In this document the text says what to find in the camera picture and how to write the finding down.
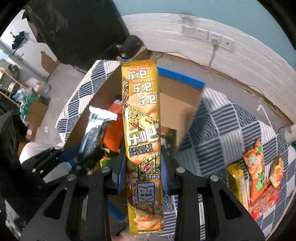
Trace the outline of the white wall socket strip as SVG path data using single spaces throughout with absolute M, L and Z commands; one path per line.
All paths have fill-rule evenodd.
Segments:
M 185 37 L 201 40 L 213 45 L 218 45 L 231 51 L 235 50 L 235 41 L 232 38 L 215 32 L 197 27 L 182 26 L 182 34 Z

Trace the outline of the black white snack bag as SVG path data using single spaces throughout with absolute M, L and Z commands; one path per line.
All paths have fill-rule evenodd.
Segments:
M 78 152 L 79 161 L 89 156 L 102 143 L 108 126 L 118 117 L 112 111 L 93 106 L 89 106 L 89 111 L 88 124 Z

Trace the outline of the long yellow cracker pack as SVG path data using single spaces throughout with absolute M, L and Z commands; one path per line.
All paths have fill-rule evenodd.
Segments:
M 157 62 L 124 62 L 121 74 L 129 231 L 132 236 L 162 232 L 164 204 Z

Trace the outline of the small orange snack bag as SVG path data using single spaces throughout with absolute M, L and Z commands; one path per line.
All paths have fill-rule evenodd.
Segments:
M 274 189 L 277 189 L 280 186 L 281 180 L 284 174 L 284 166 L 283 160 L 280 155 L 276 156 L 274 160 L 270 172 L 269 172 L 269 181 Z

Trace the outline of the white electric kettle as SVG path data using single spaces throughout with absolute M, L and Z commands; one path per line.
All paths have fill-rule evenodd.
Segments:
M 296 124 L 287 126 L 285 128 L 284 134 L 285 134 L 285 139 L 289 144 L 294 143 L 296 141 Z

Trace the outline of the blue white patterned tablecloth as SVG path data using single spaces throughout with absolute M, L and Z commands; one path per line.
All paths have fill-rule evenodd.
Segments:
M 67 102 L 56 123 L 56 128 L 65 143 L 74 128 L 70 118 L 81 116 L 81 111 L 79 111 L 78 105 L 74 101 L 83 97 L 92 98 L 103 84 L 103 78 L 108 76 L 118 63 L 121 62 L 96 61 Z M 192 87 L 197 86 L 198 82 L 202 82 L 196 78 L 181 75 L 181 81 Z M 205 84 L 200 103 L 192 117 L 191 125 L 178 146 L 173 146 L 177 138 L 175 130 L 164 127 L 161 134 L 162 146 L 165 146 L 170 157 L 177 160 L 179 166 L 203 178 L 216 175 L 228 188 L 227 167 L 232 163 L 239 162 L 248 188 L 249 204 L 251 181 L 243 160 L 243 154 L 253 148 L 257 140 L 260 140 L 268 181 L 271 166 L 276 156 L 280 155 L 283 160 L 284 174 L 279 186 L 279 199 L 272 208 L 255 221 L 265 236 L 264 240 L 268 238 L 281 220 L 287 208 L 286 203 L 295 195 L 295 149 L 283 137 L 248 111 L 230 101 L 224 94 L 206 88 Z M 199 197 L 198 200 L 200 240 L 206 240 L 202 197 Z M 175 240 L 178 197 L 176 195 L 166 195 L 163 189 L 163 204 L 164 229 L 162 232 L 141 233 L 132 236 L 129 230 L 129 235 L 139 238 L 155 233 L 170 240 Z

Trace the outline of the red prawn cracker bag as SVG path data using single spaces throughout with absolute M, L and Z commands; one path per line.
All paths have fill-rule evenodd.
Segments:
M 272 208 L 279 199 L 280 188 L 274 188 L 272 185 L 262 193 L 262 195 L 254 202 L 250 202 L 248 211 L 252 218 L 257 221 L 270 208 Z

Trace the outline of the cardboard box with blue rim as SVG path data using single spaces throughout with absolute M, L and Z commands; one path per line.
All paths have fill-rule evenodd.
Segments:
M 74 101 L 78 105 L 79 111 L 81 111 L 81 116 L 70 118 L 74 128 L 65 144 L 66 148 L 73 147 L 75 144 L 81 145 L 88 124 L 89 106 L 108 110 L 113 103 L 122 105 L 121 65 L 122 63 L 118 63 L 116 68 L 103 78 L 103 84 L 92 98 L 83 97 Z M 161 131 L 164 127 L 175 130 L 177 138 L 173 146 L 177 147 L 191 125 L 192 117 L 200 103 L 204 83 L 198 82 L 197 86 L 192 87 L 181 81 L 182 75 L 180 73 L 159 68 L 158 66 L 157 70 L 159 76 Z M 103 141 L 98 147 L 105 151 L 104 157 L 84 176 L 92 175 L 101 168 L 108 166 L 110 160 L 119 155 L 119 153 L 108 149 Z M 125 147 L 125 136 L 121 147 Z M 124 184 L 127 185 L 126 155 Z

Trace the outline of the long gold chip pack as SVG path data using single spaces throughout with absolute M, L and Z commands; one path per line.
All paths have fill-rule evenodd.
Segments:
M 227 167 L 228 185 L 235 197 L 248 210 L 249 194 L 244 177 L 243 169 L 239 162 L 232 163 Z

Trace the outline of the orange green snack bag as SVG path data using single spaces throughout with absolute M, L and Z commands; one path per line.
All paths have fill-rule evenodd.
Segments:
M 263 160 L 263 148 L 260 140 L 257 140 L 250 150 L 243 154 L 243 160 L 250 175 L 250 202 L 255 201 L 263 194 L 269 185 Z

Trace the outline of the black speaker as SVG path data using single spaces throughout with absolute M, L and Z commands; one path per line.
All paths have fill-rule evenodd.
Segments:
M 114 59 L 116 57 L 121 57 L 122 59 L 130 59 L 135 56 L 135 54 L 140 50 L 143 46 L 143 41 L 135 36 L 130 35 L 126 38 L 124 43 L 114 43 L 107 50 L 106 54 Z

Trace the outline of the orange black snack bag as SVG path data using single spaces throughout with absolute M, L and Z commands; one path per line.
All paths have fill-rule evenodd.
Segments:
M 119 153 L 120 147 L 124 142 L 122 106 L 121 104 L 113 103 L 108 110 L 117 114 L 117 120 L 112 121 L 108 126 L 103 142 L 108 149 Z

